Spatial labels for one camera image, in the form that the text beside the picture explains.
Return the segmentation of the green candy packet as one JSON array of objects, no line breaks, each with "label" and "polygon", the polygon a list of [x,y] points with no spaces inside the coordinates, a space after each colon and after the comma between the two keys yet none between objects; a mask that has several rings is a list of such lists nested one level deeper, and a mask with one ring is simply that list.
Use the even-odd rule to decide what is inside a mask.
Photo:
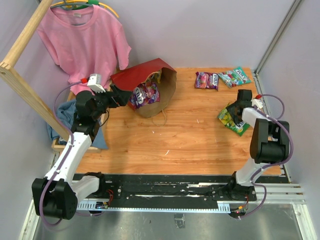
[{"label": "green candy packet", "polygon": [[240,123],[235,123],[230,115],[230,113],[227,111],[227,107],[230,105],[228,103],[218,114],[217,118],[222,122],[222,124],[227,127],[228,129],[235,132],[238,136],[242,136],[249,128],[250,125],[244,121]]}]

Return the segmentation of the red paper bag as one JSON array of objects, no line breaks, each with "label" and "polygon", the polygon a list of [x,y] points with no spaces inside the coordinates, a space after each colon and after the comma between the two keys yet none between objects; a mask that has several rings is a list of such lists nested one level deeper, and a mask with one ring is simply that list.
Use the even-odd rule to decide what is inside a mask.
[{"label": "red paper bag", "polygon": [[143,118],[153,118],[169,105],[175,91],[177,72],[160,58],[153,59],[110,77],[120,90],[131,92],[128,105]]}]

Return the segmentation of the teal candy packet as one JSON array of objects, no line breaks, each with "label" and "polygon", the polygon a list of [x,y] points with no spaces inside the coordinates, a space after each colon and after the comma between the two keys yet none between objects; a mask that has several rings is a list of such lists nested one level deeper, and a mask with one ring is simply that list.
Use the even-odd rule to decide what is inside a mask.
[{"label": "teal candy packet", "polygon": [[246,75],[242,67],[236,67],[232,70],[226,70],[218,73],[218,76],[222,79],[228,88],[249,84],[252,81]]}]

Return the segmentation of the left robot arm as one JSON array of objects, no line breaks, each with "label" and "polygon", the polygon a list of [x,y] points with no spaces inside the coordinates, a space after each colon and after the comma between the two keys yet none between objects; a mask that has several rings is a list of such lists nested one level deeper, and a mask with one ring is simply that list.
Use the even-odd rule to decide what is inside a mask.
[{"label": "left robot arm", "polygon": [[76,95],[76,112],[72,127],[68,129],[66,146],[45,177],[36,178],[31,186],[36,214],[42,219],[70,220],[79,202],[89,195],[101,198],[107,193],[105,176],[101,172],[88,172],[76,183],[72,181],[99,132],[101,116],[109,109],[126,106],[131,95],[131,91],[121,90],[114,84],[110,90],[85,90]]}]

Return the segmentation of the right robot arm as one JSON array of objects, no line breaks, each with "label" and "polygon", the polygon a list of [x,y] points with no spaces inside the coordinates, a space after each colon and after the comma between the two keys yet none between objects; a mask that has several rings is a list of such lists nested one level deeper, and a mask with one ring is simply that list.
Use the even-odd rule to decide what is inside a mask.
[{"label": "right robot arm", "polygon": [[226,107],[236,126],[244,123],[253,127],[249,158],[232,174],[226,187],[227,196],[232,200],[249,195],[264,170],[284,164],[293,153],[289,123],[263,113],[262,107],[260,99],[253,98],[248,89],[238,90],[236,101]]}]

